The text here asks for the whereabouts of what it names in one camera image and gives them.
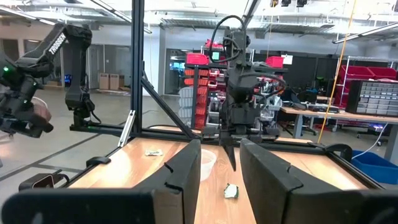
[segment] ceiling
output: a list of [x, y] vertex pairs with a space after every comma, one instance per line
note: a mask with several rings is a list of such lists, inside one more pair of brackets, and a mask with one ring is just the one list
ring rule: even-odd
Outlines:
[[[396, 0], [356, 1], [349, 33], [361, 33], [398, 22], [398, 14], [393, 10]], [[131, 0], [103, 2], [131, 17]], [[354, 7], [354, 1], [348, 0], [308, 0], [304, 7], [296, 7], [298, 3], [294, 0], [287, 7], [280, 4], [271, 7], [270, 0], [146, 0], [144, 22], [147, 25], [160, 25], [165, 28], [214, 28], [226, 15], [235, 14], [242, 17], [254, 2], [259, 3], [253, 7], [253, 17], [248, 29], [300, 35], [329, 35], [334, 38], [337, 34], [341, 38], [347, 32], [349, 17]], [[90, 0], [1, 0], [0, 5], [51, 21], [100, 25], [128, 24]], [[1, 11], [0, 18], [15, 19], [13, 15]], [[223, 25], [239, 27], [240, 23], [231, 19]], [[398, 29], [386, 30], [367, 38], [395, 39], [398, 38]]]

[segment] blue bin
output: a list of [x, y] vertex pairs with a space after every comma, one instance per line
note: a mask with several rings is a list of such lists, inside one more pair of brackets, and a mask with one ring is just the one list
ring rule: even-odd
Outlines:
[[[362, 153], [362, 151], [353, 150], [353, 156], [359, 153]], [[351, 163], [377, 182], [398, 184], [398, 166], [373, 152], [358, 156]]]

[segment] black cable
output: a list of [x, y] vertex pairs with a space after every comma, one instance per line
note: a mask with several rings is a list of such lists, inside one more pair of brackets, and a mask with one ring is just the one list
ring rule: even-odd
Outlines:
[[[235, 15], [230, 15], [230, 16], [226, 16], [226, 17], [224, 17], [222, 20], [220, 20], [220, 21], [217, 23], [216, 28], [215, 28], [214, 31], [213, 31], [213, 35], [211, 36], [210, 47], [209, 47], [210, 60], [211, 60], [211, 62], [213, 62], [213, 63], [223, 63], [223, 62], [227, 62], [227, 61], [233, 60], [233, 59], [235, 59], [236, 57], [238, 57], [239, 54], [240, 54], [241, 51], [242, 51], [242, 49], [238, 49], [238, 53], [235, 54], [235, 55], [233, 55], [233, 56], [231, 56], [230, 58], [226, 58], [226, 59], [223, 59], [223, 60], [213, 60], [213, 57], [212, 57], [212, 54], [213, 54], [213, 42], [214, 42], [214, 38], [215, 38], [215, 36], [216, 36], [217, 30], [218, 30], [218, 28], [220, 27], [220, 25], [221, 25], [224, 21], [226, 21], [227, 19], [231, 19], [231, 18], [235, 18], [235, 19], [239, 20], [239, 22], [240, 22], [241, 25], [242, 25], [242, 30], [244, 30], [244, 32], [246, 33], [246, 26], [244, 25], [244, 22], [243, 22], [243, 20], [242, 20], [240, 17], [235, 16]], [[239, 46], [234, 40], [232, 40], [232, 39], [230, 39], [230, 38], [228, 38], [228, 40], [230, 40], [236, 47]]]
[[91, 114], [92, 114], [93, 117], [99, 122], [99, 124], [102, 123], [102, 121], [94, 114], [94, 111], [92, 111]]
[[271, 74], [267, 74], [267, 73], [261, 73], [261, 72], [247, 72], [247, 73], [241, 74], [241, 75], [239, 76], [239, 81], [241, 81], [241, 79], [242, 79], [243, 77], [251, 77], [251, 76], [253, 76], [253, 77], [266, 77], [266, 78], [271, 78], [271, 79], [273, 79], [273, 80], [279, 81], [279, 82], [284, 86], [284, 88], [287, 86], [286, 81], [283, 80], [283, 79], [281, 79], [281, 78], [279, 78], [278, 76], [276, 76], [276, 75], [271, 75]]

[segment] workbench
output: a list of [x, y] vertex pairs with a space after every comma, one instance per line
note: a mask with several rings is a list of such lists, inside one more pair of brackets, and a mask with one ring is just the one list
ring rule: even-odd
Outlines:
[[[292, 142], [310, 142], [303, 139], [285, 139]], [[109, 158], [107, 165], [98, 165], [72, 183], [70, 188], [131, 188], [162, 167], [188, 143], [158, 139], [135, 138]], [[163, 156], [145, 156], [145, 150], [161, 149]], [[256, 223], [244, 186], [239, 159], [235, 148], [236, 172], [221, 146], [202, 144], [202, 149], [217, 156], [209, 178], [200, 183], [195, 223]], [[335, 164], [327, 156], [276, 152], [274, 154], [291, 162], [294, 166], [318, 177], [340, 189], [365, 189], [366, 187]], [[239, 198], [224, 198], [226, 185], [239, 187]]]
[[[295, 108], [289, 107], [281, 107], [281, 111], [287, 114], [296, 114], [296, 119], [294, 123], [293, 130], [293, 138], [300, 138], [302, 125], [303, 125], [303, 116], [309, 118], [324, 118], [325, 112], [314, 112], [310, 110], [298, 110]], [[361, 115], [361, 114], [353, 114], [345, 112], [344, 110], [340, 110], [339, 113], [328, 113], [328, 119], [342, 119], [342, 120], [350, 120], [350, 121], [367, 121], [367, 122], [375, 122], [375, 123], [389, 123], [392, 124], [391, 133], [388, 139], [386, 153], [384, 158], [392, 161], [398, 162], [398, 118], [392, 117], [383, 117], [383, 116], [371, 116], [371, 115]]]

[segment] concrete floor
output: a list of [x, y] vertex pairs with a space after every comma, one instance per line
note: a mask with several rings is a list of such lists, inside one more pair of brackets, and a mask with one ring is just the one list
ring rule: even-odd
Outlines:
[[[73, 118], [72, 112], [67, 110], [64, 103], [65, 92], [57, 90], [40, 90], [36, 96], [47, 102], [52, 113], [51, 123], [54, 130], [44, 133], [40, 139], [28, 138], [19, 134], [14, 139], [0, 140], [0, 208], [10, 195], [18, 190], [18, 185], [39, 172], [54, 172], [63, 169], [73, 177], [85, 168], [85, 161], [94, 156], [103, 156], [116, 148], [118, 138], [115, 136], [97, 135], [69, 131]], [[91, 94], [96, 105], [95, 113], [106, 124], [121, 124], [126, 120], [130, 108], [130, 97]], [[165, 101], [178, 111], [178, 98], [166, 98]], [[143, 98], [143, 126], [154, 124], [173, 124], [171, 119], [161, 110], [151, 97]], [[343, 129], [335, 133], [325, 131], [323, 144], [336, 142], [349, 144], [353, 149], [365, 150], [376, 140], [376, 136], [356, 138], [358, 129]], [[283, 137], [290, 137], [282, 132]], [[304, 132], [303, 139], [314, 142], [318, 136]], [[385, 145], [375, 147], [374, 152], [384, 155]]]

